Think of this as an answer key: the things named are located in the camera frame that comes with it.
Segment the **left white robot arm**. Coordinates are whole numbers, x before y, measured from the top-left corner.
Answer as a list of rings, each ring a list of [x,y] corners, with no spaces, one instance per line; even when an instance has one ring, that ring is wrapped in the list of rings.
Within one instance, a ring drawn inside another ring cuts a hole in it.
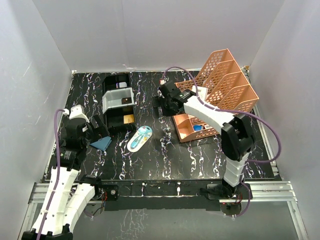
[[[78,104],[71,109],[61,109],[68,117],[65,137],[56,143],[56,165],[51,169],[50,183],[39,215],[31,230],[22,234],[23,240],[71,240],[75,225],[88,202],[99,194],[101,179],[84,175],[73,195],[70,195],[81,165],[87,156],[88,146],[108,133],[97,115],[95,128]]]

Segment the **orange mesh file organizer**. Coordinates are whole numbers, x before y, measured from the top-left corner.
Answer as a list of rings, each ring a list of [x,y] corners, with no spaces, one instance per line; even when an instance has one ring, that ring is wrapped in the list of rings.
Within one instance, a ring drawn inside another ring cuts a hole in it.
[[[220,109],[250,112],[259,100],[229,49],[213,51],[195,81],[198,90],[207,89],[206,95],[199,94],[201,99]],[[189,114],[175,115],[173,121],[181,143],[218,134]]]

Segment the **blue leather card holder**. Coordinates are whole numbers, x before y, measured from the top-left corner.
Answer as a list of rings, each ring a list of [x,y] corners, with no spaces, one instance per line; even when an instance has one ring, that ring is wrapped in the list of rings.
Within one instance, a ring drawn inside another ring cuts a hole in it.
[[[93,140],[90,142],[90,146],[100,150],[102,152],[105,152],[107,150],[107,148],[109,147],[109,145],[111,144],[112,139],[110,136],[105,136],[103,138],[100,138],[98,140]]]

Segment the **three-compartment black white tray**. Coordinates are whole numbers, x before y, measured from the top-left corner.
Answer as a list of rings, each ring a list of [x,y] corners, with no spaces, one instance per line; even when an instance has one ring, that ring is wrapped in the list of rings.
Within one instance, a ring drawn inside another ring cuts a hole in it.
[[[127,87],[117,88],[117,83],[126,82]],[[104,123],[113,136],[136,128],[134,92],[128,73],[108,75],[102,82],[102,113]],[[131,98],[132,103],[122,104],[122,98]],[[134,115],[134,123],[124,124],[124,115]]]

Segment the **packaged nail clipper blister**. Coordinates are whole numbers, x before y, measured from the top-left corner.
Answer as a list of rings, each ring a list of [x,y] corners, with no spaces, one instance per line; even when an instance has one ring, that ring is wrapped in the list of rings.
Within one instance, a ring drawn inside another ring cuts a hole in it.
[[[133,137],[127,144],[127,149],[135,153],[141,149],[141,147],[151,138],[153,130],[150,126],[143,125],[138,128]]]

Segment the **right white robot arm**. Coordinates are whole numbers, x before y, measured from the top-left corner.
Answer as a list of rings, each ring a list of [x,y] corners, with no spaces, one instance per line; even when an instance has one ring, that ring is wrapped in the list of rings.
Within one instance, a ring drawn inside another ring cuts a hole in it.
[[[256,137],[246,112],[234,114],[202,100],[198,86],[195,90],[180,90],[173,81],[158,88],[159,95],[152,98],[152,106],[160,108],[167,117],[178,114],[194,116],[216,130],[221,137],[221,149],[226,156],[226,169],[220,184],[220,195],[231,198],[244,184],[244,168],[255,145]]]

